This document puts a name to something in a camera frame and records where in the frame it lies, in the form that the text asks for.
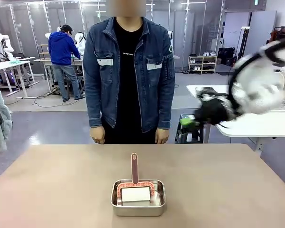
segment shoe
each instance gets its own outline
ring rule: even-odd
[[[85,97],[84,96],[80,96],[79,98],[75,98],[75,101],[78,101],[78,100],[81,100],[81,99],[84,99]]]

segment jacket sleeve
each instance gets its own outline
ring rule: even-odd
[[[74,53],[76,58],[80,59],[80,54],[79,54],[78,48],[76,47],[76,45],[75,45],[75,43],[71,37],[68,38],[68,43],[70,45],[71,52]]]
[[[83,70],[85,75],[85,97],[90,127],[99,127],[102,126],[100,116],[101,79],[100,67],[95,55],[95,45],[91,31],[89,31],[86,38]]]
[[[171,121],[172,100],[175,89],[174,54],[167,30],[163,37],[163,55],[161,74],[158,84],[159,122],[158,128],[169,129]]]
[[[49,52],[49,55],[52,56],[51,37],[48,38],[48,52]]]

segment person in blue hoodie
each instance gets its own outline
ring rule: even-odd
[[[54,32],[48,39],[48,51],[64,102],[70,99],[64,86],[64,74],[72,82],[75,100],[84,98],[80,94],[77,75],[72,67],[71,53],[73,52],[78,59],[80,59],[80,54],[71,35],[72,28],[69,25],[63,25],[59,32]]]

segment blue jacket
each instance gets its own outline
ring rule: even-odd
[[[141,127],[143,132],[156,126],[169,129],[175,87],[173,49],[164,27],[146,18],[143,21],[133,63]],[[101,126],[100,112],[112,127],[116,124],[120,50],[113,23],[114,18],[109,18],[93,25],[86,39],[83,67],[90,127]]]
[[[73,39],[66,33],[54,32],[48,39],[48,51],[53,64],[71,65],[71,53],[80,58],[78,49]]]

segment man's left hand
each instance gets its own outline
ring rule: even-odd
[[[169,138],[169,130],[163,130],[157,128],[155,136],[156,144],[165,144],[168,138]]]

